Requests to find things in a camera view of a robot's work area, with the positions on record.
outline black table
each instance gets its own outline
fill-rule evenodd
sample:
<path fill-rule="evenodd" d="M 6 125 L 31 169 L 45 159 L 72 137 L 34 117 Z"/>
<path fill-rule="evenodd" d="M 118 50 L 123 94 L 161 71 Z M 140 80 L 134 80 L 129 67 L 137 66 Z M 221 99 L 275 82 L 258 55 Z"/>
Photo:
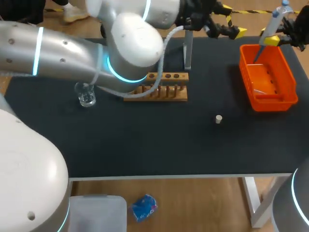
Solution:
<path fill-rule="evenodd" d="M 183 70 L 182 42 L 171 40 L 166 72 Z M 73 179 L 292 173 L 309 156 L 309 81 L 292 48 L 282 46 L 298 104 L 254 112 L 238 63 L 239 46 L 257 42 L 194 38 L 188 102 L 123 102 L 96 89 L 97 104 L 84 109 L 75 82 L 18 77 L 6 100 L 58 147 Z"/>

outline small glass cup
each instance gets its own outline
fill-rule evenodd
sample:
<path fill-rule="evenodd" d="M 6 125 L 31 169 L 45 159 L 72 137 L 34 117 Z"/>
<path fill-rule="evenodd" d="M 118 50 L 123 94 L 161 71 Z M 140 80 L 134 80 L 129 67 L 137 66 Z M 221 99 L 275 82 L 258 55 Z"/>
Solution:
<path fill-rule="evenodd" d="M 83 107 L 90 107 L 96 103 L 97 100 L 93 87 L 93 85 L 87 83 L 76 83 L 75 92 L 77 93 L 79 102 Z"/>

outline wooden test tube rack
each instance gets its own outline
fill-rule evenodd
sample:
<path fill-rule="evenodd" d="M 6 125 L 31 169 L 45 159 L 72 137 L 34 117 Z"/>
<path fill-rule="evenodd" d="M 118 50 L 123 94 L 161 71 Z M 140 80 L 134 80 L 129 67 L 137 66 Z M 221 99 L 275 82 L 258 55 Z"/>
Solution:
<path fill-rule="evenodd" d="M 157 78 L 157 72 L 148 73 L 145 82 L 149 85 L 141 85 L 132 92 L 139 94 L 148 91 Z M 157 90 L 142 98 L 124 98 L 126 102 L 186 102 L 188 101 L 187 86 L 189 74 L 184 72 L 164 72 L 161 83 L 163 86 L 158 86 Z"/>

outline small cylinder cap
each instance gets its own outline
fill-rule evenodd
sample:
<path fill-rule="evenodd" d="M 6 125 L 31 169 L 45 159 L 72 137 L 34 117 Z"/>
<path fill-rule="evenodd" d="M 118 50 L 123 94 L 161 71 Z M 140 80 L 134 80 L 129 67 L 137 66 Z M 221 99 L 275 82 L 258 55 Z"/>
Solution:
<path fill-rule="evenodd" d="M 288 6 L 289 4 L 288 0 L 282 0 L 282 6 Z"/>
<path fill-rule="evenodd" d="M 279 16 L 279 12 L 278 12 L 277 10 L 274 10 L 274 11 L 272 12 L 272 16 L 273 16 L 274 18 L 277 18 L 277 17 Z"/>
<path fill-rule="evenodd" d="M 216 123 L 220 124 L 221 121 L 222 121 L 222 116 L 221 115 L 217 115 L 216 116 Z"/>

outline orange plastic tray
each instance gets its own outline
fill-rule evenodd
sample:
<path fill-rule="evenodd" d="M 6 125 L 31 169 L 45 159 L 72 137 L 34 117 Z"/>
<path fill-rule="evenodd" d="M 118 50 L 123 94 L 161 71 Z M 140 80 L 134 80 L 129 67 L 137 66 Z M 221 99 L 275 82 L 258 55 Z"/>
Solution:
<path fill-rule="evenodd" d="M 267 46 L 255 64 L 258 44 L 240 47 L 239 67 L 255 111 L 287 111 L 297 103 L 296 82 L 279 47 Z"/>

